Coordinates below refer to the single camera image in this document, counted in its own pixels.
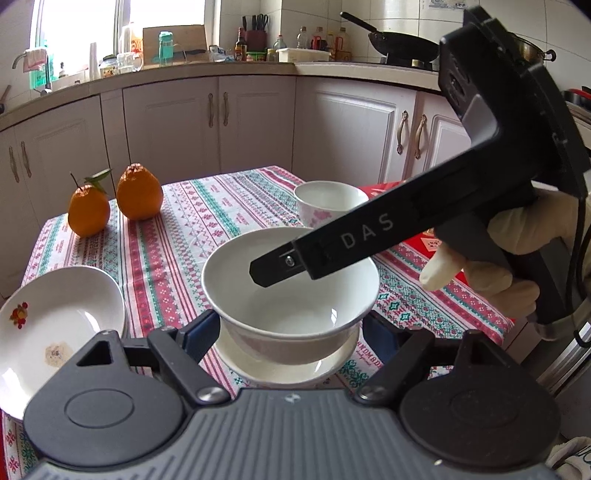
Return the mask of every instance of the cardboard box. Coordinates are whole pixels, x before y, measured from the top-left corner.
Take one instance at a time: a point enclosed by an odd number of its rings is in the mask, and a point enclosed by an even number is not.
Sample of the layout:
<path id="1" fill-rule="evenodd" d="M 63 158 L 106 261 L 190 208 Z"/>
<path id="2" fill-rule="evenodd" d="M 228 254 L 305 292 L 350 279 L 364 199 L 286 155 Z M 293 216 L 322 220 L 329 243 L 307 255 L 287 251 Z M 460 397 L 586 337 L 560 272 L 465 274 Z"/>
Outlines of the cardboard box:
<path id="1" fill-rule="evenodd" d="M 173 34 L 175 64 L 178 63 L 177 60 L 184 61 L 183 51 L 187 56 L 187 61 L 210 61 L 204 25 L 165 25 L 144 28 L 144 65 L 159 64 L 160 42 L 158 36 L 162 31 L 169 31 Z"/>

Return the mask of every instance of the cabinet handle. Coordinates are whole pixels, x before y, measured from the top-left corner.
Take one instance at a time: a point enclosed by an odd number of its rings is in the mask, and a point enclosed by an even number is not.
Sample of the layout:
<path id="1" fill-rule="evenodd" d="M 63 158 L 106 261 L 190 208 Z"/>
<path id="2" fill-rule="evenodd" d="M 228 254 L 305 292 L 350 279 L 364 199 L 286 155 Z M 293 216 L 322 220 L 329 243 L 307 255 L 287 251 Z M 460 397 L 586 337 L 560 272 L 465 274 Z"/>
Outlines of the cabinet handle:
<path id="1" fill-rule="evenodd" d="M 421 133 L 423 133 L 423 127 L 425 126 L 426 123 L 427 123 L 427 115 L 423 114 L 423 116 L 421 117 L 421 122 L 419 123 L 418 128 L 417 128 L 417 137 L 414 140 L 414 144 L 417 146 L 417 149 L 415 150 L 414 158 L 416 158 L 417 160 L 419 158 L 421 158 Z"/>
<path id="2" fill-rule="evenodd" d="M 223 126 L 228 126 L 228 116 L 230 115 L 230 111 L 228 110 L 228 93 L 223 93 Z"/>
<path id="3" fill-rule="evenodd" d="M 10 169 L 14 175 L 14 179 L 17 181 L 17 183 L 19 183 L 21 179 L 18 178 L 17 162 L 14 161 L 14 152 L 12 151 L 12 147 L 8 147 L 8 155 L 10 155 Z"/>
<path id="4" fill-rule="evenodd" d="M 27 155 L 27 148 L 25 147 L 25 142 L 21 142 L 21 150 L 22 150 L 22 162 L 25 164 L 25 170 L 27 171 L 27 177 L 31 178 L 33 174 L 31 173 L 31 167 L 29 166 L 29 155 Z"/>
<path id="5" fill-rule="evenodd" d="M 213 128 L 213 94 L 209 94 L 209 128 Z"/>
<path id="6" fill-rule="evenodd" d="M 396 130 L 396 138 L 398 140 L 398 146 L 396 147 L 396 152 L 398 152 L 398 155 L 400 155 L 402 153 L 402 151 L 404 150 L 402 147 L 402 129 L 404 128 L 404 124 L 406 123 L 407 119 L 408 119 L 408 112 L 405 110 L 404 112 L 402 112 L 402 120 L 400 120 L 400 125 L 398 126 L 398 129 Z"/>

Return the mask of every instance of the white bowl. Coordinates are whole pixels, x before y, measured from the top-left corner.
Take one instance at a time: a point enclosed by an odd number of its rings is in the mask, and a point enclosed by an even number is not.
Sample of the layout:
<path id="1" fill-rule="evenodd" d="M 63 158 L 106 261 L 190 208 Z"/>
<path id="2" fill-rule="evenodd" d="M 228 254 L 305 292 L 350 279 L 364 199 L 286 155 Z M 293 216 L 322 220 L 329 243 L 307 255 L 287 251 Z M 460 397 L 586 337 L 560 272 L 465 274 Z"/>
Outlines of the white bowl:
<path id="1" fill-rule="evenodd" d="M 251 356 L 286 365 L 326 358 L 343 346 L 375 304 L 379 274 L 370 258 L 319 280 L 303 272 L 268 288 L 252 281 L 252 260 L 309 231 L 278 227 L 248 232 L 205 262 L 205 295 L 228 334 Z"/>
<path id="2" fill-rule="evenodd" d="M 301 222 L 317 228 L 368 201 L 357 187 L 338 181 L 315 180 L 294 189 Z"/>

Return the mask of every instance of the small white cup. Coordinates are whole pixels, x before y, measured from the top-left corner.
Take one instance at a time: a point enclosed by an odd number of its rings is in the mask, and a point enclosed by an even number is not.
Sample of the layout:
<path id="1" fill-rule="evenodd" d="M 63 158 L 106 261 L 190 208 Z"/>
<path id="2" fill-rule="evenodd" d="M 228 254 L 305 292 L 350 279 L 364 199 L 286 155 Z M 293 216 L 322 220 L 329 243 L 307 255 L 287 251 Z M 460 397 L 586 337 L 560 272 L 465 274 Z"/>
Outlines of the small white cup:
<path id="1" fill-rule="evenodd" d="M 302 223 L 317 228 L 369 200 L 357 187 L 338 181 L 315 180 L 294 189 Z"/>

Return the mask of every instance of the faucet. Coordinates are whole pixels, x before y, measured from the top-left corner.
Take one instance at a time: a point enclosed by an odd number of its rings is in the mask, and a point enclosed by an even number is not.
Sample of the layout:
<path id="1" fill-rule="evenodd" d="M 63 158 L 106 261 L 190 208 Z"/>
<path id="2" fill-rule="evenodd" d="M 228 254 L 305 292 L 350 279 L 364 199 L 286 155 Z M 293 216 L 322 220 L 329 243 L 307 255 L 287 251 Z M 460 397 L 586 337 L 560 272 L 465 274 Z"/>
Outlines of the faucet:
<path id="1" fill-rule="evenodd" d="M 14 61 L 12 62 L 12 69 L 15 70 L 17 68 L 17 64 L 18 61 L 20 59 L 23 59 L 25 56 L 27 55 L 27 52 L 23 52 L 21 53 L 19 56 L 17 56 L 17 58 L 14 59 Z M 49 55 L 46 56 L 45 59 L 45 88 L 39 92 L 41 94 L 41 96 L 45 96 L 48 93 L 51 93 L 51 79 L 49 76 Z"/>

